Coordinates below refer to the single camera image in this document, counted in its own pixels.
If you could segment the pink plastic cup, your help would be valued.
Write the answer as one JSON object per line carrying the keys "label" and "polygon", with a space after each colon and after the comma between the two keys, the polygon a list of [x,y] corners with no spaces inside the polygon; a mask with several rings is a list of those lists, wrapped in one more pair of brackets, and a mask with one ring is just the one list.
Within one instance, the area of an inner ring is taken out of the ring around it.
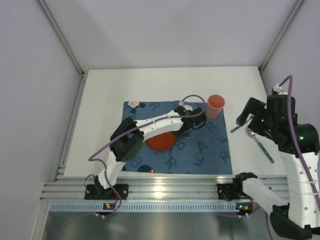
{"label": "pink plastic cup", "polygon": [[216,119],[225,106],[225,99],[218,94],[211,95],[207,100],[206,115],[209,119]]}

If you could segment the red plastic plate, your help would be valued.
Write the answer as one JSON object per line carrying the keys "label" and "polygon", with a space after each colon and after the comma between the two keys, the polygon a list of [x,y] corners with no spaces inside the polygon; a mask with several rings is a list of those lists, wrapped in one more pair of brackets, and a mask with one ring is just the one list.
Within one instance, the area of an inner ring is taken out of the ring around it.
{"label": "red plastic plate", "polygon": [[163,152],[172,148],[176,142],[177,138],[170,131],[149,138],[146,140],[146,145],[154,151]]}

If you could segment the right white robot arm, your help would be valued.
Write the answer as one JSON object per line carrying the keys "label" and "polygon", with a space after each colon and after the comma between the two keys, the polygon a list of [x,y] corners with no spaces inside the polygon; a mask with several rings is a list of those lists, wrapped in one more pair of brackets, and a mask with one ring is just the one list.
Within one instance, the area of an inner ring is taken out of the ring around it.
{"label": "right white robot arm", "polygon": [[307,240],[320,233],[318,160],[320,141],[316,128],[299,124],[295,98],[269,95],[264,103],[251,97],[236,119],[243,126],[273,141],[284,162],[289,200],[280,198],[252,172],[237,174],[233,186],[238,196],[248,196],[267,213],[275,233],[283,238]]}

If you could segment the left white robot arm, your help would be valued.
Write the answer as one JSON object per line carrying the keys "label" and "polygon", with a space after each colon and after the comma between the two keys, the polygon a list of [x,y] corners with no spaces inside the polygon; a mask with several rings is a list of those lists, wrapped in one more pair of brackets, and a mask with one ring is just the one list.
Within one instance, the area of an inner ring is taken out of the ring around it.
{"label": "left white robot arm", "polygon": [[186,138],[190,130],[201,128],[207,120],[205,111],[198,107],[195,110],[189,105],[180,105],[175,109],[143,120],[125,118],[109,142],[95,152],[89,161],[103,164],[102,171],[94,178],[94,185],[101,194],[112,188],[123,166],[138,156],[143,143],[166,133],[176,138]]}

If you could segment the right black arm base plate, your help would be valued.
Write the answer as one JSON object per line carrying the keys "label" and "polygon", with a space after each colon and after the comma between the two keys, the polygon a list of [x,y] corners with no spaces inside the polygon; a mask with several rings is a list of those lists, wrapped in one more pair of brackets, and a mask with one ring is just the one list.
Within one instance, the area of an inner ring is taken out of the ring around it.
{"label": "right black arm base plate", "polygon": [[232,183],[220,183],[217,184],[216,187],[219,200],[232,201],[244,198]]}

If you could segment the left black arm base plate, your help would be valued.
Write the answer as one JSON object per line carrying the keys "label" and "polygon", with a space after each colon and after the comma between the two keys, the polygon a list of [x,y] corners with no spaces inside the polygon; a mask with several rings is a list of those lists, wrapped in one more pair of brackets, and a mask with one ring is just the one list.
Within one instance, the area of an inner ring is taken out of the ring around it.
{"label": "left black arm base plate", "polygon": [[[118,192],[122,200],[126,200],[129,194],[129,185],[128,184],[116,184],[114,189]],[[119,197],[116,195],[115,191],[111,188],[102,189],[102,192],[99,192],[97,187],[94,184],[88,184],[85,188],[84,194],[85,200],[119,200]]]}

